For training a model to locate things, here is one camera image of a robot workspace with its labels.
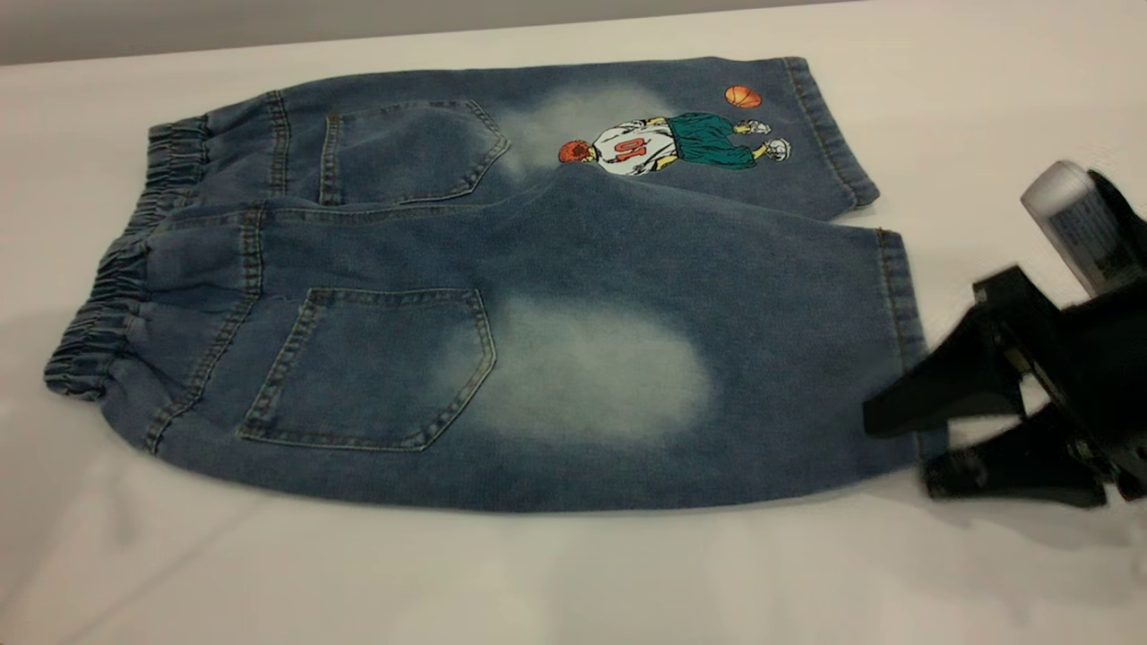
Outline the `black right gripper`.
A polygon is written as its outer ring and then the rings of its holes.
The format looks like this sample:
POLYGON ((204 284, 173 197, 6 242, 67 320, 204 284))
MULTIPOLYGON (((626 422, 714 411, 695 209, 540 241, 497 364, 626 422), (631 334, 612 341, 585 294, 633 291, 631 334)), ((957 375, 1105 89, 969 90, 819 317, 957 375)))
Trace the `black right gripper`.
POLYGON ((1144 500, 1146 287, 1131 283, 1058 309, 1019 266, 974 286, 954 331, 896 383, 865 401, 875 438, 950 419, 1024 415, 1033 373, 1050 402, 1001 434, 921 467, 934 502, 1008 499, 1098 510, 1110 483, 1144 500))

